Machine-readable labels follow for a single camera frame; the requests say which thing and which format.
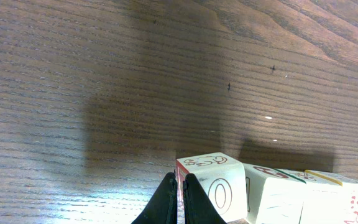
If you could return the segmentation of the yellow block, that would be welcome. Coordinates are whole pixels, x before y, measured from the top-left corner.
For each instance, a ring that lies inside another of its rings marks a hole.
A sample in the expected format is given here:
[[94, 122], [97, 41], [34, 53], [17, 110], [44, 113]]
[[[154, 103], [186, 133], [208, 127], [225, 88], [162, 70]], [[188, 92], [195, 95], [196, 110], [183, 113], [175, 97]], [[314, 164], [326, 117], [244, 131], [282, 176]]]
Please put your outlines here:
[[299, 224], [306, 184], [275, 169], [243, 164], [247, 187], [247, 222]]

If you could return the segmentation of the plain white block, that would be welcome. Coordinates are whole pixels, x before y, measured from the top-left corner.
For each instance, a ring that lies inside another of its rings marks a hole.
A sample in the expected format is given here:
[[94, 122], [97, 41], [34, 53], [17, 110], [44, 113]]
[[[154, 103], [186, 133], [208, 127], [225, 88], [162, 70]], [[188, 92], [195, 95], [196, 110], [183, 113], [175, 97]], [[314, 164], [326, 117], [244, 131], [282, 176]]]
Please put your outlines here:
[[194, 174], [225, 222], [247, 216], [246, 173], [242, 162], [221, 152], [177, 159], [178, 179]]

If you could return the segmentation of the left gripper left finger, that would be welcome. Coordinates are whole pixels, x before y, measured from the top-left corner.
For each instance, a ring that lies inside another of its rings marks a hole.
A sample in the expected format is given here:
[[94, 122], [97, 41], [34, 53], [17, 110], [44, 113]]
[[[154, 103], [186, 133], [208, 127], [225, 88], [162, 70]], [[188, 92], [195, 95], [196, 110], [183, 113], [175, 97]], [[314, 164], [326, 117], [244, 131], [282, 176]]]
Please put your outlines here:
[[167, 173], [132, 224], [177, 224], [177, 188], [175, 173]]

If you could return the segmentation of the white block with pattern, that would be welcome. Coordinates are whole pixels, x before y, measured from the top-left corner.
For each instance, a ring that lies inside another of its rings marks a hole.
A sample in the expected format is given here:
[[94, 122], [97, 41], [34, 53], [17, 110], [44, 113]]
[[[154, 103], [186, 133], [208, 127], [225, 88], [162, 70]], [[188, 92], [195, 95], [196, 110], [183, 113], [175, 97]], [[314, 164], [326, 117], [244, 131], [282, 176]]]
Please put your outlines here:
[[342, 186], [305, 171], [277, 169], [305, 183], [304, 203], [300, 223], [340, 223], [339, 199]]

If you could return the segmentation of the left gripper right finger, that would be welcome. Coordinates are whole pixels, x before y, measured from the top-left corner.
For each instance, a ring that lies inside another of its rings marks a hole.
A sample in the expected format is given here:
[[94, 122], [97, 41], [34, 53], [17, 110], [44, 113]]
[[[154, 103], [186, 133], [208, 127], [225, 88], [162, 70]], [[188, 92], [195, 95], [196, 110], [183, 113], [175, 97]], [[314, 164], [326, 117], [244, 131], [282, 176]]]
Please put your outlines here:
[[194, 174], [183, 181], [183, 203], [186, 224], [226, 224]]

